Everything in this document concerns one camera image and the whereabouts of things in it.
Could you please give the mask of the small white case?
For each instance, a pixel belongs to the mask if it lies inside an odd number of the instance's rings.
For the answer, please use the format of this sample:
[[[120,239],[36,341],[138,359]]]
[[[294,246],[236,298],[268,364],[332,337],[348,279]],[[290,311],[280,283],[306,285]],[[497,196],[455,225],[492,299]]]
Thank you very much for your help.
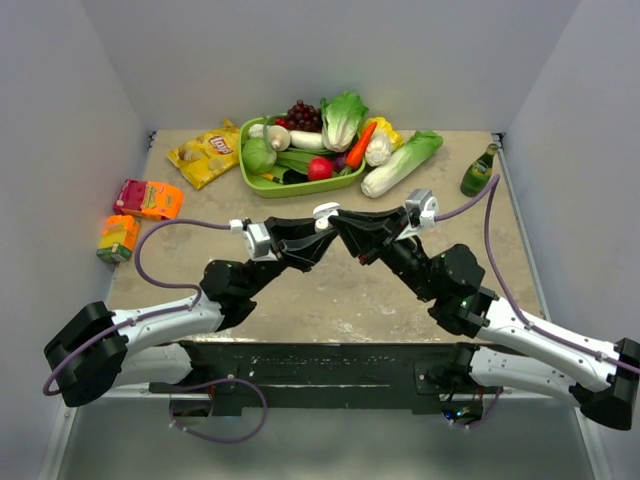
[[[338,215],[339,209],[340,204],[337,202],[328,202],[315,207],[312,212],[315,231],[321,232],[330,229],[329,218]]]

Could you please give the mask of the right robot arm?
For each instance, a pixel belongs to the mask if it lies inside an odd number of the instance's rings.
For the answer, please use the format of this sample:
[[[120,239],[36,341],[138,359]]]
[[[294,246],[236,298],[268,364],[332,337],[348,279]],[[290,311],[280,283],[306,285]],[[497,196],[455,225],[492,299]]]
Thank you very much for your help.
[[[565,400],[602,426],[630,430],[639,390],[638,343],[597,340],[523,312],[508,292],[483,287],[485,271],[463,244],[428,256],[418,235],[442,218],[429,198],[423,206],[409,201],[383,213],[337,209],[326,222],[361,264],[382,261],[430,303],[429,315],[441,328],[482,340],[480,346],[461,346],[456,362],[446,367],[452,390],[513,387]]]

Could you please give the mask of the green plastic tray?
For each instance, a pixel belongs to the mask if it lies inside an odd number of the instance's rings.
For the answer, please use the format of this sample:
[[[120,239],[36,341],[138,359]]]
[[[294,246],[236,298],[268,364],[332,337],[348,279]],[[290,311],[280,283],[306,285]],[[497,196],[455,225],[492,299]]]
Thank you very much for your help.
[[[249,128],[257,123],[262,123],[262,118],[254,118],[240,127],[238,158],[240,160],[240,170],[245,184],[251,188],[258,196],[267,199],[287,198],[301,195],[323,193],[341,188],[346,188],[353,184],[365,171],[365,164],[358,170],[345,176],[337,176],[331,179],[303,182],[297,184],[278,184],[259,175],[246,170],[243,163],[244,144],[249,138]]]

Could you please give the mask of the purple onion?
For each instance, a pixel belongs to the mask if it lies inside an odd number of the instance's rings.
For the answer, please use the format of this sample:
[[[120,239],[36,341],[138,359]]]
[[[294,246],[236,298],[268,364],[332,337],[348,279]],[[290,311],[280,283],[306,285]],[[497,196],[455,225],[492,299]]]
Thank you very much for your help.
[[[333,170],[336,173],[340,173],[345,168],[347,156],[348,156],[347,152],[341,152],[341,153],[335,155],[331,159],[331,163],[333,165]]]

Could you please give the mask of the orange carrot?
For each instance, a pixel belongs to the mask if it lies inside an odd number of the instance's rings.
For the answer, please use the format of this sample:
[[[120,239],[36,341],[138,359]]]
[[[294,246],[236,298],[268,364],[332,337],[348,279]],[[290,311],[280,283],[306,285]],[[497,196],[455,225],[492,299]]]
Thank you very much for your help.
[[[359,140],[355,146],[350,150],[346,157],[345,166],[350,170],[357,170],[360,168],[366,149],[371,141],[373,134],[377,128],[376,122],[371,122],[363,131]]]

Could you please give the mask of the dark green leafy vegetable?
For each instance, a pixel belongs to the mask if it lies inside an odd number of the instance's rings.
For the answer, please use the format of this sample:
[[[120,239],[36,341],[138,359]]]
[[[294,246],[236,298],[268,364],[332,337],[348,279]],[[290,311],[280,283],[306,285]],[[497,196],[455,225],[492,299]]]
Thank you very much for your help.
[[[277,153],[275,164],[282,168],[293,170],[309,181],[307,177],[309,163],[316,157],[323,157],[331,161],[329,156],[320,155],[319,153],[285,150]]]

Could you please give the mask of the round green cabbage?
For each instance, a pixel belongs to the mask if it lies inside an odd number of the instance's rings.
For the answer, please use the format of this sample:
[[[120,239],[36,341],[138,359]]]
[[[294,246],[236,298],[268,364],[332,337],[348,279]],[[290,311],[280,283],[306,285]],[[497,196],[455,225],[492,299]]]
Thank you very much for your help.
[[[263,138],[250,138],[242,147],[242,162],[252,174],[268,173],[272,170],[277,153]]]

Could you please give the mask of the beige mushroom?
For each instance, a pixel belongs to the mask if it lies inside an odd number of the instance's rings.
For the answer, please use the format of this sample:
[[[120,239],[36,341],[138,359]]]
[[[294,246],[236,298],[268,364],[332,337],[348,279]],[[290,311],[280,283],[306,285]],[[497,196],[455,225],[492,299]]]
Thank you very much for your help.
[[[271,148],[277,152],[287,150],[291,145],[289,131],[279,125],[268,125],[263,132]]]

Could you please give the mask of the large napa cabbage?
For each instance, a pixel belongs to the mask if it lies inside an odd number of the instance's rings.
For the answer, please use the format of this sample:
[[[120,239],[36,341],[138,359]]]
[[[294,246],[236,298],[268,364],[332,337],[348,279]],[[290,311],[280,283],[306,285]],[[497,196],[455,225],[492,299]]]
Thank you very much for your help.
[[[443,138],[436,132],[416,131],[387,163],[375,167],[363,178],[362,193],[372,199],[386,194],[429,160],[442,144]]]

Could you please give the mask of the green lettuce head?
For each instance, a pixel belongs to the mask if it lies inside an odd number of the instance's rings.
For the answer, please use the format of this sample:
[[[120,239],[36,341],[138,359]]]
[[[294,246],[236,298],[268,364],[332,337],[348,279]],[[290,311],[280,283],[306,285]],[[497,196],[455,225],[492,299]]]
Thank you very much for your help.
[[[363,123],[369,108],[359,94],[345,91],[328,101],[320,101],[322,117],[322,141],[326,149],[344,152],[351,145]]]

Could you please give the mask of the yellow Lays chips bag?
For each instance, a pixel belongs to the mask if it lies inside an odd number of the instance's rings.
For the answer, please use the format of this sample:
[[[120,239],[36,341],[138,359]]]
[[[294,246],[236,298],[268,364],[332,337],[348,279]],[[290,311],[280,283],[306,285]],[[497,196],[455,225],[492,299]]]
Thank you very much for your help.
[[[239,128],[229,119],[171,150],[167,160],[196,190],[239,165]]]

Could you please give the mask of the purple grapes bunch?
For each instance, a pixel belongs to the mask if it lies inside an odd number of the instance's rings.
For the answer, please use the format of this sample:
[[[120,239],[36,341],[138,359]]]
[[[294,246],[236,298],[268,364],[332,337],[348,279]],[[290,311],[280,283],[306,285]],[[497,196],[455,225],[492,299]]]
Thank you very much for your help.
[[[320,133],[323,126],[321,111],[311,104],[298,100],[287,110],[283,126],[288,130]]]

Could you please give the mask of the green glass bottle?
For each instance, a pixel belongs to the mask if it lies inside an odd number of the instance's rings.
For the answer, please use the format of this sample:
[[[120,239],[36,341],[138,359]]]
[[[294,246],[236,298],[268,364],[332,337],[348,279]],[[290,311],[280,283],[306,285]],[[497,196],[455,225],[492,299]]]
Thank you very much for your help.
[[[477,196],[488,184],[493,171],[494,157],[499,146],[491,143],[485,152],[467,168],[460,183],[460,191],[467,197]]]

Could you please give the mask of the pink orange snack pack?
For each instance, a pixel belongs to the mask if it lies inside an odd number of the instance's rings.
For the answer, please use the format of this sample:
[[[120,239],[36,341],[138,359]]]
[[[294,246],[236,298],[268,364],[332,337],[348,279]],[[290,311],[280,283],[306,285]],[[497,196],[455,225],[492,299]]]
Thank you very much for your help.
[[[184,193],[172,185],[126,179],[113,203],[117,215],[165,221],[177,218],[184,201]]]

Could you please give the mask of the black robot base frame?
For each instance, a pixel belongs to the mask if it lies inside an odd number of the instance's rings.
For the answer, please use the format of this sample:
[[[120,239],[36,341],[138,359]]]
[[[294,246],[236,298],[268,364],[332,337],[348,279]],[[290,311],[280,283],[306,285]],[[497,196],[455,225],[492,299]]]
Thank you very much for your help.
[[[470,376],[468,343],[182,342],[187,376],[155,381],[154,394],[202,394],[217,416],[245,408],[408,410],[465,425],[489,410],[493,387]]]

